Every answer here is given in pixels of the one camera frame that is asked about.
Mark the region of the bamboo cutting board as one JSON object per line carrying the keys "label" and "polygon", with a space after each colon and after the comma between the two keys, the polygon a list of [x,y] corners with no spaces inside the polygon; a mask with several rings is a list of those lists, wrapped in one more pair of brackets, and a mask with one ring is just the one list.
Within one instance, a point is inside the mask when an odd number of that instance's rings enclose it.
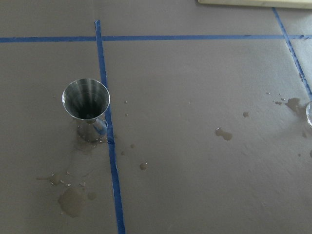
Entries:
{"label": "bamboo cutting board", "polygon": [[198,0],[200,4],[311,9],[311,0]]}

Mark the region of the clear wine glass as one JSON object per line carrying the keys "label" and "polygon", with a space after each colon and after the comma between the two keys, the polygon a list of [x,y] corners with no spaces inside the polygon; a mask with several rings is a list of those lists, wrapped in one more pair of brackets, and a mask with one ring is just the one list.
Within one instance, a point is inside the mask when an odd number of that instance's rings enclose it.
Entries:
{"label": "clear wine glass", "polygon": [[310,127],[312,127],[312,101],[310,101],[306,106],[306,119]]}

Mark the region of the steel jigger measuring cup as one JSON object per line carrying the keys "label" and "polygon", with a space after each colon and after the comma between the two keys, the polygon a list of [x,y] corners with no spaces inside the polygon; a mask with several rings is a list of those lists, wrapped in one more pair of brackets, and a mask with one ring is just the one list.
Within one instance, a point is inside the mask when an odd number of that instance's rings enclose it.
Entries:
{"label": "steel jigger measuring cup", "polygon": [[71,82],[62,93],[62,104],[83,140],[96,142],[107,134],[102,116],[110,105],[110,94],[101,82],[89,78]]}

